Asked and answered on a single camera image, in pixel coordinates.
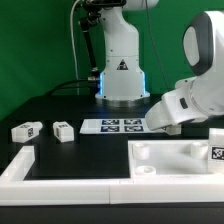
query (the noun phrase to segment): black cable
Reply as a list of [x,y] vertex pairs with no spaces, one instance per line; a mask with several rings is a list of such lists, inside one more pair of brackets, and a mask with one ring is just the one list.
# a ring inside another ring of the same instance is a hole
[[61,87],[64,87],[64,86],[70,85],[70,84],[74,84],[74,83],[80,83],[80,82],[88,82],[88,79],[78,79],[78,80],[72,80],[72,81],[64,82],[64,83],[54,87],[52,90],[48,91],[45,95],[50,96],[53,92],[60,89]]
[[91,86],[68,86],[68,87],[61,87],[58,89],[55,89],[54,91],[52,90],[48,96],[51,96],[54,92],[59,91],[59,90],[64,90],[64,89],[84,89],[84,88],[91,88]]
[[167,80],[166,80],[166,75],[165,75],[165,72],[163,70],[163,66],[162,66],[161,60],[159,58],[159,54],[158,54],[158,51],[157,51],[157,48],[156,48],[156,45],[155,45],[154,38],[152,36],[151,25],[150,25],[150,18],[149,18],[149,7],[148,7],[147,0],[145,0],[145,4],[146,4],[146,14],[147,14],[147,23],[148,23],[149,37],[151,39],[152,47],[153,47],[153,50],[155,52],[157,62],[159,64],[160,71],[162,73],[163,82],[164,82],[164,84],[166,86],[167,91],[169,91],[169,87],[168,87]]

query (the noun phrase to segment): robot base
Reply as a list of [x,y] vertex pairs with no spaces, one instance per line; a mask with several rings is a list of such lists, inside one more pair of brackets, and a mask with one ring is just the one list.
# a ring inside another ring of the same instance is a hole
[[110,107],[136,107],[139,105],[147,104],[149,102],[149,99],[149,96],[136,100],[108,100],[96,98],[96,103]]

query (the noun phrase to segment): white cube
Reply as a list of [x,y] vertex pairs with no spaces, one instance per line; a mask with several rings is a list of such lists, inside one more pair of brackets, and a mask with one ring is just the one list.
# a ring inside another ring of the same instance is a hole
[[137,160],[147,160],[150,155],[148,144],[135,143],[132,146],[133,157]]
[[43,125],[41,122],[26,122],[11,130],[12,141],[25,143],[28,140],[39,135]]
[[54,122],[54,135],[60,142],[74,141],[74,130],[67,122]]

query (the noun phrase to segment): warning label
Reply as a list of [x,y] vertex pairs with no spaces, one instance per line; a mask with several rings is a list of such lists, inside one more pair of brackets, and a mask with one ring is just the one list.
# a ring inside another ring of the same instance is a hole
[[126,65],[124,60],[121,61],[121,63],[119,64],[117,70],[128,70],[128,66]]

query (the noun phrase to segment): white block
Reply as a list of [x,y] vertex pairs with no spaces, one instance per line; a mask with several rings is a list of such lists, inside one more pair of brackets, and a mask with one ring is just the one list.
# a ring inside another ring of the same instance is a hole
[[74,141],[74,130],[67,122],[54,122],[53,129],[60,142]]
[[41,122],[26,122],[11,130],[12,141],[25,143],[30,139],[39,135],[39,131],[43,128]]

